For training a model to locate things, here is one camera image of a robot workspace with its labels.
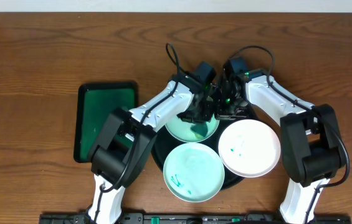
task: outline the white backdrop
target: white backdrop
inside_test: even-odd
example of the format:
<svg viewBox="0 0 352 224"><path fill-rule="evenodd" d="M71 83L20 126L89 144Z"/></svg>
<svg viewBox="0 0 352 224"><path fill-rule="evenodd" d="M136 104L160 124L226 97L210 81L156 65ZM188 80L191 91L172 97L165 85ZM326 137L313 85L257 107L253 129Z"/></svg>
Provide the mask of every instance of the white backdrop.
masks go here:
<svg viewBox="0 0 352 224"><path fill-rule="evenodd" d="M352 12L352 0L0 0L0 12Z"/></svg>

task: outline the black round tray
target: black round tray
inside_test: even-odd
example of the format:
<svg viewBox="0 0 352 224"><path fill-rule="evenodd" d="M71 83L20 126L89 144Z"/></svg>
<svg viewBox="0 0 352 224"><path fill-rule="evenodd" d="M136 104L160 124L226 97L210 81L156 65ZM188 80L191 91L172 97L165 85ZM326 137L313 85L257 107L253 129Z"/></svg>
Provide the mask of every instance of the black round tray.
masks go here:
<svg viewBox="0 0 352 224"><path fill-rule="evenodd" d="M217 128L216 132L213 133L211 137L209 137L205 141L201 141L200 143L209 146L218 154L219 150L217 146L220 140L221 133L223 133L226 127L228 127L233 122L234 121L220 121L219 127ZM168 132L165 126L163 126L163 128L161 128L158 131L156 141L154 143L154 146L152 147L151 153L154 161L156 162L156 165L158 165L160 170L163 171L163 164L168 154L175 147L184 143L185 142L179 141L174 137L172 137L172 135ZM225 171L224 183L223 183L223 186L221 187L221 190L228 189L234 186L235 184L238 184L240 181L244 179L243 177L232 173L226 167L224 167L224 171Z"/></svg>

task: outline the wooden table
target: wooden table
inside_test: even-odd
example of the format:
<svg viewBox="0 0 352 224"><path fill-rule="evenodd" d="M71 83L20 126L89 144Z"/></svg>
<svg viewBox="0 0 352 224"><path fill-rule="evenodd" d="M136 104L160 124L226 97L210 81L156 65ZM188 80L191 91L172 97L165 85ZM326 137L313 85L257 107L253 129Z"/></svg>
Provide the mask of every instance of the wooden table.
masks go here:
<svg viewBox="0 0 352 224"><path fill-rule="evenodd" d="M334 107L351 174L345 184L324 190L315 211L352 217L352 14L0 13L0 223L37 223L43 212L76 212L92 203L90 164L72 157L78 87L134 80L140 103L146 102L176 71L166 42L190 70L205 60L219 71L239 47L266 46L282 86ZM259 50L243 56L252 68L269 65ZM123 207L151 213L275 211L287 184L280 163L208 202L187 203L166 188L149 158L127 188Z"/></svg>

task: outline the brown tabletop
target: brown tabletop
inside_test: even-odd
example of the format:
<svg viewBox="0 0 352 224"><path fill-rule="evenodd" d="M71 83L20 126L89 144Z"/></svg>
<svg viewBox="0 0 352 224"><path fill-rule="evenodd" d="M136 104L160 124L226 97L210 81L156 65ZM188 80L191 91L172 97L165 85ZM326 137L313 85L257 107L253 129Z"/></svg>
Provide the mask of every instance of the brown tabletop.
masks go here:
<svg viewBox="0 0 352 224"><path fill-rule="evenodd" d="M37 223L93 200L90 164L73 160L77 90L91 81L134 80L140 104L176 71L172 42L189 70L221 69L245 45L275 55L274 77L298 97L330 104L351 158L348 181L323 191L316 213L352 217L352 14L0 13L0 223ZM251 68L269 57L246 51ZM339 179L340 170L333 180ZM275 211L287 190L281 162L204 203L176 198L150 157L126 189L124 208L150 213Z"/></svg>

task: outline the wire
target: wire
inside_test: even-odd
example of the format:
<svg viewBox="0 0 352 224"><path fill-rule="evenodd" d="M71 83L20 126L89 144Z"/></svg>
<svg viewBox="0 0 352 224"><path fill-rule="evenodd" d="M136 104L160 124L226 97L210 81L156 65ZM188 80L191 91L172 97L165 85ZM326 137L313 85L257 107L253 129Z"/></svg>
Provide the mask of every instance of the wire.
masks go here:
<svg viewBox="0 0 352 224"><path fill-rule="evenodd" d="M321 184L321 185L319 185L319 186L317 186L315 188L315 193L314 193L314 195L312 197L312 200L310 201L308 210L306 211L306 215L305 215L305 224L306 224L306 223L308 223L308 215L309 215L310 211L313 208L316 196L320 193L320 189L321 188L326 188L326 187L335 187L337 185L342 184L343 182L345 182L347 180L347 178L349 176L349 173L350 173L350 160L349 160L348 151L346 150L346 146L343 143L340 135L335 131L335 129L332 127L332 125L327 120L323 119L320 115L318 115L316 112L314 112L311 108L307 108L306 106L303 106L302 104L300 104L298 102L298 99L294 99L294 100L291 99L290 97L288 97L287 95L285 95L284 93L282 93L280 90L278 90L277 88L275 88L273 86L273 82L270 82L270 74L272 73L272 71L274 69L275 59L274 59L274 55L271 53L270 50L268 50L268 49L266 49L265 47L262 47L262 46L250 45L250 46L246 46L246 47L243 47L243 48L237 50L228 59L230 60L231 58L235 57L237 54L241 53L243 50L251 49L251 48L262 49L265 52L267 52L270 55L270 57L271 57L271 60L272 60L271 66L270 66L270 69L269 69L269 71L267 72L267 75L266 75L267 76L267 83L269 84L269 87L271 87L276 93L278 93L279 95L281 95L282 97L284 97L285 99L287 99L288 101L293 103L294 105L296 105L296 106L306 110L307 112L311 113L315 118L317 118L317 120L319 122L323 123L331 131L332 135L334 135L334 137L338 140L338 143L339 143L340 147L342 148L343 154L344 154L345 159L346 159L346 170L345 170L345 174L343 175L342 179L340 179L337 182L331 183L331 184Z"/></svg>
<svg viewBox="0 0 352 224"><path fill-rule="evenodd" d="M171 50L173 52L174 59L173 59L173 57L171 56L171 54L169 52L169 47L171 48ZM178 77L179 77L181 71L183 71L185 73L185 71L182 70L182 68L180 67L180 62L179 62L176 50L174 49L174 47L170 43L166 43L166 52L167 52L169 58L171 59L171 61L177 67L177 75L178 75ZM164 98L159 100L157 103L155 103L153 106L151 106L148 110L146 110L144 112L144 115L143 115L143 117L141 118L141 121L140 121L140 125L141 126L143 125L144 120L147 118L147 116L151 113L151 111L153 109L155 109L158 105L160 105L165 100L167 100L170 96L173 96L174 92L177 89L177 86L178 86L178 80L176 80L176 84L174 85L174 88L171 90L171 92L167 96L165 96ZM140 137L140 134L141 134L141 129L139 129L139 131L136 134L136 138L134 139L133 145L131 146L130 153L129 153L128 159L126 161L125 168L123 169L122 173L120 174L120 177L115 182L115 184L113 184L109 189L106 189L106 190L104 189L105 186L103 184L100 186L100 195L98 196L97 209L95 211L94 223L97 222L97 217L98 217L98 214L100 212L100 204L101 204L102 194L103 193L108 193L108 192L112 191L113 189L118 188L118 186L121 184L121 181L123 180L126 172L128 171L130 163L131 163L131 158L133 157L133 154L135 153L135 150L136 150L136 142L137 142L137 139Z"/></svg>

